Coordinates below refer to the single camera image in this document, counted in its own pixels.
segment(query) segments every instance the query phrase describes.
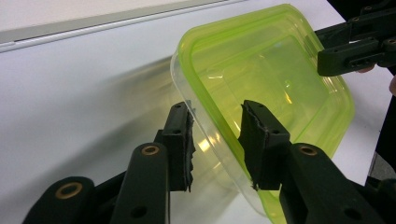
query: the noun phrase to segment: translucent yellow-green lid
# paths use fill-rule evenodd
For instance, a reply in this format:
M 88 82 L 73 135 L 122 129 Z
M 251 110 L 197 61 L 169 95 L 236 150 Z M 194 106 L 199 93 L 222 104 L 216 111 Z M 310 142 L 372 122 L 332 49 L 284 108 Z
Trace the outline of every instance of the translucent yellow-green lid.
M 193 28 L 173 57 L 174 82 L 210 149 L 252 206 L 275 223 L 285 222 L 278 193 L 251 188 L 237 140 L 241 104 L 266 105 L 290 132 L 291 142 L 315 145 L 331 157 L 354 105 L 341 77 L 318 75 L 320 50 L 303 14 L 280 5 Z

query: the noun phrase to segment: clear plastic container body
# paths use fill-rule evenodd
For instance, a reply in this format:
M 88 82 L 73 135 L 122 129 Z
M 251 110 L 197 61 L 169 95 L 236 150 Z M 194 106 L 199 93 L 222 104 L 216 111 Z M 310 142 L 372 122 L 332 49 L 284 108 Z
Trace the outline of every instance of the clear plastic container body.
M 173 80 L 213 150 L 249 203 L 275 223 L 285 222 L 277 191 L 255 191 L 237 138 L 241 104 L 266 105 L 292 143 L 322 148 L 330 157 L 354 115 L 341 77 L 320 77 L 322 50 L 304 16 L 280 5 L 189 30 L 171 62 Z

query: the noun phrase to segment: plastic container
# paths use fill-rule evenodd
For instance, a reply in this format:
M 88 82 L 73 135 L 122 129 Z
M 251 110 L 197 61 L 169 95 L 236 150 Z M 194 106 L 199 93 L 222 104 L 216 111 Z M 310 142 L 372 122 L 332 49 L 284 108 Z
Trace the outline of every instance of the plastic container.
M 237 138 L 241 104 L 266 105 L 290 132 L 291 142 L 337 149 L 354 115 L 341 77 L 320 77 L 322 49 L 304 16 L 280 5 L 189 30 L 172 62 L 173 80 L 213 150 L 249 203 L 284 223 L 277 191 L 255 191 Z

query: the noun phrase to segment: green lid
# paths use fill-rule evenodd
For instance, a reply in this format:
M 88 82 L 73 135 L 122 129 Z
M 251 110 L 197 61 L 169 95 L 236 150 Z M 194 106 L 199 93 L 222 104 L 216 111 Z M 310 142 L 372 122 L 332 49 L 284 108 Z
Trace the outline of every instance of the green lid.
M 182 37 L 172 65 L 174 82 L 223 165 L 229 156 L 224 148 L 236 158 L 247 183 L 233 176 L 235 167 L 224 167 L 240 189 L 251 185 L 237 140 L 244 100 L 266 105 L 291 142 L 315 145 L 330 157 L 337 149 L 354 105 L 341 77 L 318 75 L 322 49 L 304 16 L 290 5 L 199 26 Z M 277 196 L 277 191 L 256 193 L 266 215 L 284 223 Z

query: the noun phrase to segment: white tabletop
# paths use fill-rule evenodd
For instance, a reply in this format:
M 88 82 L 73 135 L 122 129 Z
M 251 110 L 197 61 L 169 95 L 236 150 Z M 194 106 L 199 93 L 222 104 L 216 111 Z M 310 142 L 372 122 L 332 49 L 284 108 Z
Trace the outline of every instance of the white tabletop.
M 21 223 L 59 179 L 99 184 L 126 169 L 132 150 L 153 140 L 180 101 L 169 57 L 188 29 L 281 3 L 302 11 L 314 30 L 343 21 L 326 1 L 252 0 L 0 53 L 0 222 Z M 391 75 L 376 68 L 344 78 L 356 115 L 333 161 L 363 183 Z M 195 172 L 192 193 L 172 193 L 172 223 L 268 222 L 208 169 Z

